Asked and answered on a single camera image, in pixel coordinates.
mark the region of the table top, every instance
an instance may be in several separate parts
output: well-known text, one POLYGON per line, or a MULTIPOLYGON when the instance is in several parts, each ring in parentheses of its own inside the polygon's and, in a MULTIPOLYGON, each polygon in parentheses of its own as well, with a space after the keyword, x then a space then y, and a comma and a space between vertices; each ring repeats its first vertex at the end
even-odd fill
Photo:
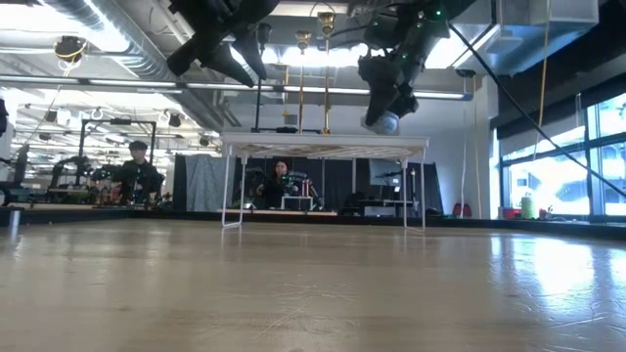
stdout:
POLYGON ((422 155, 427 137, 224 133, 237 155, 398 159, 422 155))

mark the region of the cable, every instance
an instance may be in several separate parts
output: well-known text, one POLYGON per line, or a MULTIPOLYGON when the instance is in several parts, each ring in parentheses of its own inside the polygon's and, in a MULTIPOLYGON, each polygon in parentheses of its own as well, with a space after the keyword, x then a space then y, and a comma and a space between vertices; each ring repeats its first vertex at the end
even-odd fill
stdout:
POLYGON ((315 4, 313 4, 313 7, 311 8, 311 12, 309 13, 309 17, 313 16, 313 11, 320 4, 324 4, 324 5, 328 6, 329 9, 331 9, 331 11, 333 11, 333 14, 336 14, 335 8, 333 8, 333 6, 331 6, 331 4, 327 3, 326 1, 316 1, 315 4))
POLYGON ((455 34, 457 34, 459 36, 459 39, 461 39, 461 41, 468 47, 468 49, 471 51, 471 53, 476 57, 476 59, 480 62, 480 65, 484 67, 484 69, 487 71, 487 73, 489 74, 489 76, 494 80, 494 82, 496 82, 496 85, 498 85, 498 88, 500 88, 500 90, 505 94, 505 96, 507 96, 507 99, 511 102, 511 104, 514 105, 515 109, 517 111, 519 111, 524 117, 526 117, 526 119, 528 119, 530 121, 530 123, 532 123, 533 128, 535 128, 537 130, 537 132, 539 132, 539 134, 541 134, 541 136, 548 141, 550 144, 552 144, 555 149, 557 149, 561 154, 563 154, 565 157, 567 157, 568 159, 570 159, 571 161, 573 161, 575 164, 577 164, 578 166, 584 168, 585 170, 587 170, 590 174, 596 176, 600 181, 602 181, 604 184, 606 184, 607 186, 611 187, 614 191, 616 191, 619 195, 623 196, 626 198, 626 193, 624 193, 624 191, 620 190, 617 186, 613 185, 612 183, 610 183, 608 180, 606 180, 601 174, 599 174, 598 172, 594 171, 591 167, 584 165, 582 162, 578 161, 574 156, 572 156, 570 153, 566 152, 562 147, 560 147, 558 144, 556 144, 547 134, 546 132, 544 132, 544 130, 541 129, 541 127, 539 127, 539 125, 537 124, 537 122, 535 122, 535 120, 532 119, 532 117, 530 117, 530 115, 528 114, 528 112, 526 112, 521 105, 515 100, 515 98, 511 95, 511 93, 505 88, 505 86, 502 84, 502 82, 500 81, 500 79, 498 78, 498 76, 496 75, 496 73, 494 73, 493 69, 491 69, 491 67, 489 67, 489 65, 484 61, 484 59, 482 59, 482 57, 480 56, 480 54, 478 54, 478 52, 473 48, 473 46, 471 45, 471 43, 465 38, 465 36, 463 36, 463 34, 461 34, 461 32, 454 27, 453 24, 448 23, 450 30, 452 30, 455 34))
MULTIPOLYGON (((552 17, 552 1, 548 0, 548 19, 552 17)), ((544 35, 544 67, 541 76, 541 98, 539 103, 539 127, 544 123, 544 105, 546 104, 546 74, 548 72, 548 44, 550 41, 550 21, 546 23, 546 33, 544 35)), ((532 164, 537 159, 537 147, 539 146, 539 132, 535 141, 535 151, 532 155, 532 164)))

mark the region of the red object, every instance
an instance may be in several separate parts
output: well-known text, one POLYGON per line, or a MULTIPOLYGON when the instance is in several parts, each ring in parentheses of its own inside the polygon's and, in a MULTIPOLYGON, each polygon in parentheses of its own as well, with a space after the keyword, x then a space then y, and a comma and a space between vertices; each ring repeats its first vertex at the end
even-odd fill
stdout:
MULTIPOLYGON (((459 216, 459 217, 461 216, 461 204, 460 203, 456 203, 454 205, 454 210, 452 210, 452 214, 456 215, 456 216, 459 216)), ((471 217, 471 208, 470 208, 470 206, 468 204, 466 204, 463 207, 463 217, 464 218, 471 217)))
POLYGON ((517 215, 521 215, 521 209, 503 208, 502 217, 505 219, 515 219, 517 215))

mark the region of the wooden floor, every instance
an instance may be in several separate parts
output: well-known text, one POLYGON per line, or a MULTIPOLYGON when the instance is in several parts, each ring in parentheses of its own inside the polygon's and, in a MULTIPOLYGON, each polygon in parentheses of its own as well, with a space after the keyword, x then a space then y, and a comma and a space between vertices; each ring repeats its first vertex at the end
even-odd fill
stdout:
POLYGON ((0 237, 0 351, 624 352, 624 248, 387 227, 24 227, 0 237))

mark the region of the brass pole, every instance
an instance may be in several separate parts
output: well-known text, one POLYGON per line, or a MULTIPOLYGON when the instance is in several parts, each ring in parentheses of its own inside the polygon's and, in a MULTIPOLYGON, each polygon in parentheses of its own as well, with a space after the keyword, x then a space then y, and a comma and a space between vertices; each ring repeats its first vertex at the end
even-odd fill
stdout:
MULTIPOLYGON (((285 85, 288 86, 290 84, 290 66, 285 65, 285 85)), ((283 111, 283 117, 287 118, 290 112, 287 109, 287 104, 289 103, 290 94, 285 92, 285 111, 283 111)))
POLYGON ((300 134, 302 134, 302 128, 304 125, 304 64, 300 66, 300 111, 299 112, 300 112, 299 129, 300 129, 300 134))
POLYGON ((324 77, 324 128, 322 129, 322 133, 325 135, 329 135, 331 134, 331 129, 329 127, 329 110, 331 109, 331 105, 329 102, 331 34, 335 30, 335 13, 320 13, 317 17, 322 24, 322 32, 326 36, 326 76, 324 77))
MULTIPOLYGON (((300 49, 300 55, 304 56, 304 51, 309 47, 309 39, 311 39, 311 32, 308 30, 299 30, 295 33, 297 39, 297 47, 300 49)), ((302 134, 304 126, 304 60, 300 66, 300 117, 299 117, 299 132, 302 134)))
POLYGON ((327 36, 326 37, 326 77, 324 79, 324 129, 322 130, 323 134, 331 134, 331 129, 329 128, 329 71, 330 71, 330 63, 329 60, 331 53, 331 40, 327 36))

